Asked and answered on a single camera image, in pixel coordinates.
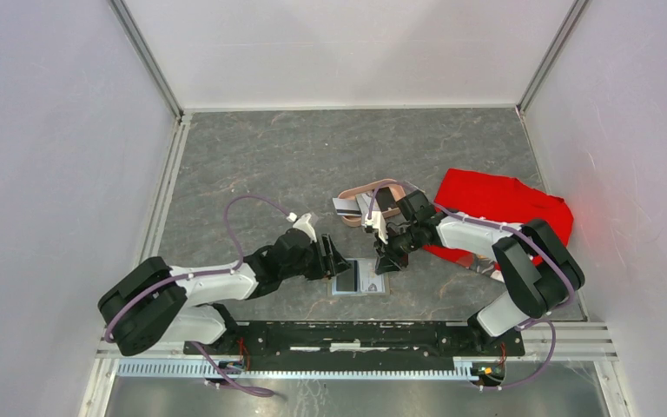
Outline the grey card holder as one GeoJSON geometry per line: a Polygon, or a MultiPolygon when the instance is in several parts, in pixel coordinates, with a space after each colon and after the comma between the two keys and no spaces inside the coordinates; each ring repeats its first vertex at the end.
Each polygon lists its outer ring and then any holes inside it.
{"type": "Polygon", "coordinates": [[[332,291],[335,277],[328,283],[328,294],[333,297],[343,296],[386,296],[390,294],[389,279],[386,274],[375,273],[376,260],[374,258],[347,258],[357,260],[360,268],[360,282],[357,293],[335,293],[332,291]]]}

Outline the pink oval tray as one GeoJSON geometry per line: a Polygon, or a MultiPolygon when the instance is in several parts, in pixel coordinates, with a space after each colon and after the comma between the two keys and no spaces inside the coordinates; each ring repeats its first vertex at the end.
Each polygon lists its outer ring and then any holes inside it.
{"type": "Polygon", "coordinates": [[[374,196],[373,210],[379,210],[386,220],[400,214],[396,202],[406,196],[406,188],[392,179],[384,179],[342,191],[333,199],[335,212],[345,225],[352,228],[362,225],[362,216],[368,213],[376,189],[379,191],[374,196]]]}

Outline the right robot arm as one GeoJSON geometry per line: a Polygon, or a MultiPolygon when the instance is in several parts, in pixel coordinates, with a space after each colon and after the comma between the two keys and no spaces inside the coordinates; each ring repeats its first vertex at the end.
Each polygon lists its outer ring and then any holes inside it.
{"type": "Polygon", "coordinates": [[[373,202],[362,213],[363,227],[375,234],[379,274],[400,271],[408,256],[426,246],[458,249],[493,261],[505,292],[473,315],[466,334],[469,348],[489,354],[502,334],[527,328],[556,308],[573,303],[584,286],[584,272],[543,219],[495,222],[431,202],[419,189],[396,202],[404,226],[390,227],[373,202]]]}

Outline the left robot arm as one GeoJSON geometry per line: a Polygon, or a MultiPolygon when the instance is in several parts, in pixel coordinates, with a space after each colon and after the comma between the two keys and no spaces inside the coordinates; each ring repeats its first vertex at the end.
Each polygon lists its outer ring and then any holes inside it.
{"type": "Polygon", "coordinates": [[[352,269],[329,235],[311,238],[297,228],[237,263],[182,268],[160,256],[149,257],[97,303],[106,322],[103,339],[124,356],[141,354],[159,342],[189,341],[227,354],[237,345],[238,331],[219,302],[260,298],[290,278],[317,281],[352,269]]]}

